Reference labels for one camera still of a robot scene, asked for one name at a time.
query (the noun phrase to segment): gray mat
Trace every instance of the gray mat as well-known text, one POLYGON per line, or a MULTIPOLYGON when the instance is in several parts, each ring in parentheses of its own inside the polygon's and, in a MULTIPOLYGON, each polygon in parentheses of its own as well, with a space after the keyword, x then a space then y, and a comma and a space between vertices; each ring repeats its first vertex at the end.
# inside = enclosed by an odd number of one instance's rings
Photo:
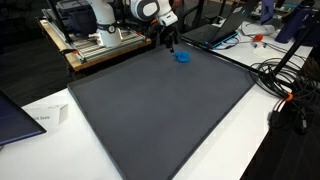
POLYGON ((247 70, 185 44, 69 84, 124 179, 171 179, 254 84, 247 70))

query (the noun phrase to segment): black cable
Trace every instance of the black cable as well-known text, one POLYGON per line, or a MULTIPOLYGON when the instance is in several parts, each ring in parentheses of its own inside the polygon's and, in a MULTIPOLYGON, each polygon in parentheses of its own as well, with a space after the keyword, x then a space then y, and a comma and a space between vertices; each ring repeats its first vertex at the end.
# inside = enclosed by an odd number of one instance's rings
POLYGON ((316 90, 318 83, 301 74, 302 69, 295 63, 289 61, 284 68, 277 74, 273 72, 274 68, 280 62, 280 58, 267 59, 262 63, 255 63, 250 68, 250 76, 254 82, 267 93, 280 98, 281 101, 274 107, 272 122, 270 127, 281 128, 287 124, 284 122, 275 126, 279 117, 279 110, 284 102, 291 104, 291 108, 297 112, 293 120, 295 128, 299 132, 306 132, 307 121, 306 113, 302 111, 305 107, 311 107, 320 98, 316 90), (285 80, 290 84, 287 87, 279 79, 285 80))
POLYGON ((239 44, 240 40, 238 38, 234 38, 234 39, 237 40, 235 43, 224 43, 224 44, 230 44, 229 46, 225 47, 224 49, 213 49, 213 50, 227 50, 227 49, 235 47, 236 45, 239 44))
POLYGON ((255 24, 255 23, 257 23, 257 22, 259 22, 259 20, 256 20, 256 21, 253 21, 253 22, 251 22, 251 23, 246 24, 246 27, 249 26, 249 25, 255 24))
MULTIPOLYGON (((288 52, 288 50, 284 49, 284 48, 281 48, 281 47, 278 47, 276 45, 273 45, 273 44, 269 44, 269 43, 266 43, 266 42, 263 42, 264 44, 266 44, 267 46, 269 46, 270 48, 276 50, 276 51, 279 51, 279 52, 282 52, 284 54, 286 54, 288 52)), ((299 56, 297 54, 294 54, 293 56, 296 56, 296 57, 299 57, 301 58, 303 61, 306 61, 306 57, 303 57, 303 56, 299 56)))
POLYGON ((163 26, 162 29, 160 30, 160 32, 159 32, 159 33, 157 34, 157 36, 154 37, 154 38, 151 38, 151 37, 150 37, 150 34, 146 34, 146 35, 147 35, 147 38, 150 38, 152 41, 155 41, 155 40, 159 39, 165 28, 166 28, 166 27, 163 26))
POLYGON ((80 4, 80 6, 83 6, 78 0, 76 0, 76 4, 80 4))

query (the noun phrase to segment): paper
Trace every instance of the paper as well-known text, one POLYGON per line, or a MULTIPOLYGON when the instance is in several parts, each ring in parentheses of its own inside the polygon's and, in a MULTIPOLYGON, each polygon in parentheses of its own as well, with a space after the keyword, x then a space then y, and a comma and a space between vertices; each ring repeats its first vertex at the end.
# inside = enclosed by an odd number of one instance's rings
POLYGON ((45 129, 58 126, 68 118, 67 104, 23 109, 45 129))
POLYGON ((275 32, 275 28, 272 25, 261 26, 260 24, 249 22, 243 22, 241 24, 241 30, 243 34, 252 36, 257 34, 270 35, 275 32))

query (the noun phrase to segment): black stand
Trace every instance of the black stand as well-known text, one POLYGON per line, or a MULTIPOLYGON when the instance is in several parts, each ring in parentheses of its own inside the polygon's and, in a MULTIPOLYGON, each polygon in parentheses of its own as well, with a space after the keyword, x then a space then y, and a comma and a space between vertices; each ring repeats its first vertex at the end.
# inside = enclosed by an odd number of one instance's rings
POLYGON ((296 42, 292 45, 289 51, 285 54, 285 56, 281 59, 278 66, 273 70, 273 73, 277 75, 281 69, 287 64, 287 62, 291 59, 294 53, 298 50, 302 42, 305 38, 310 34, 313 28, 319 24, 320 20, 320 12, 318 12, 311 20, 311 22, 306 26, 305 30, 303 30, 302 34, 296 39, 296 42))
POLYGON ((227 0, 223 0, 218 16, 212 17, 213 14, 208 14, 205 16, 205 18, 210 22, 210 24, 212 24, 214 20, 216 20, 217 24, 220 24, 220 20, 222 20, 221 17, 222 17, 223 11, 224 11, 224 7, 226 6, 226 2, 227 2, 227 0))
POLYGON ((126 25, 126 16, 125 16, 125 5, 123 4, 123 1, 119 1, 119 7, 121 12, 121 21, 123 25, 126 25))
POLYGON ((191 28, 189 30, 195 29, 197 27, 197 25, 199 24, 199 21, 201 19, 201 14, 202 14, 202 10, 203 10, 203 4, 204 4, 204 0, 199 0, 198 5, 194 6, 193 8, 190 8, 189 10, 187 10, 186 12, 184 12, 180 17, 179 17, 179 24, 178 24, 178 30, 180 33, 185 32, 184 30, 184 20, 186 18, 186 16, 190 13, 192 13, 193 11, 197 10, 196 15, 192 21, 192 25, 191 28))
POLYGON ((66 43, 71 43, 71 42, 72 42, 72 39, 70 38, 70 36, 69 36, 69 34, 68 34, 68 32, 67 32, 67 29, 66 29, 66 27, 64 26, 64 24, 63 24, 63 22, 62 22, 62 20, 61 20, 61 18, 60 18, 60 16, 59 16, 59 13, 58 13, 58 11, 57 11, 56 6, 55 6, 54 3, 52 2, 52 0, 47 0, 47 2, 48 2, 50 8, 52 9, 52 11, 53 11, 53 13, 54 13, 54 15, 55 15, 55 17, 56 17, 56 19, 57 19, 57 23, 58 23, 58 25, 59 25, 60 30, 62 31, 64 37, 66 38, 66 43))

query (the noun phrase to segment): monitor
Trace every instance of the monitor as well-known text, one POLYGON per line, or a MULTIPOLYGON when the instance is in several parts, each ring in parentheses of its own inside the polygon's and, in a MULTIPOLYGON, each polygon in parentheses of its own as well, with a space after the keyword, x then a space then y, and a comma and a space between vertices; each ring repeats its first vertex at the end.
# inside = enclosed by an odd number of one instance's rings
POLYGON ((0 147, 45 132, 42 126, 0 90, 0 147))
POLYGON ((266 24, 273 18, 274 0, 262 0, 261 1, 261 24, 266 24))

